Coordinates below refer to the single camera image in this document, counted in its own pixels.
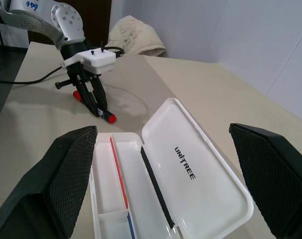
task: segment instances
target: textured gripper pad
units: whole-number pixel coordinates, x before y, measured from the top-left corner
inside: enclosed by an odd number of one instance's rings
[[[70,238],[89,182],[96,130],[77,138],[70,146],[47,188],[61,230]]]
[[[270,143],[230,127],[246,186],[274,235],[281,235],[302,205],[302,180]]]

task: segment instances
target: blue stripe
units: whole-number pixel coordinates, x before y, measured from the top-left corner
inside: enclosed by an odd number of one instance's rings
[[[131,237],[132,237],[132,239],[136,239],[136,238],[135,238],[135,233],[134,233],[133,227],[132,227],[132,222],[131,222],[130,213],[128,213],[128,221],[129,221],[129,227],[130,227],[130,231],[131,231]]]

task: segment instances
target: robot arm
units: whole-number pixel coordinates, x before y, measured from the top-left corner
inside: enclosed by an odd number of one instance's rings
[[[72,6],[53,0],[0,0],[4,24],[39,32],[58,50],[85,40],[80,14]]]
[[[99,76],[110,71],[116,54],[104,49],[91,50],[84,43],[83,22],[72,6],[53,0],[0,0],[0,22],[49,37],[64,59],[70,80],[57,82],[56,88],[72,84],[78,99],[96,117],[109,121],[106,93]],[[86,83],[90,82],[93,92]]]

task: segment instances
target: red stripe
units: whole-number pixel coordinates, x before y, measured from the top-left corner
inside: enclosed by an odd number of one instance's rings
[[[126,209],[128,209],[127,194],[126,194],[126,191],[125,191],[125,186],[123,184],[122,175],[121,175],[121,171],[120,171],[120,166],[119,166],[119,162],[118,162],[118,157],[117,157],[117,153],[116,153],[116,148],[115,148],[115,144],[113,143],[112,136],[110,137],[110,143],[111,143],[111,148],[112,148],[112,152],[113,152],[113,157],[115,158],[115,162],[116,162],[116,166],[117,166],[117,171],[118,171],[118,176],[119,176],[120,185],[121,185],[121,189],[122,189],[122,194],[123,194],[123,197],[125,199]]]

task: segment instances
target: unitree logo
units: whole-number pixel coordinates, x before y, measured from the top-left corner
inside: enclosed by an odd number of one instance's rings
[[[195,179],[195,175],[192,172],[192,169],[190,168],[189,164],[186,162],[185,155],[183,155],[181,153],[181,150],[179,149],[179,147],[176,147],[174,150],[175,150],[177,156],[179,157],[180,164],[183,164],[183,166],[184,166],[187,174],[191,178],[191,180]]]

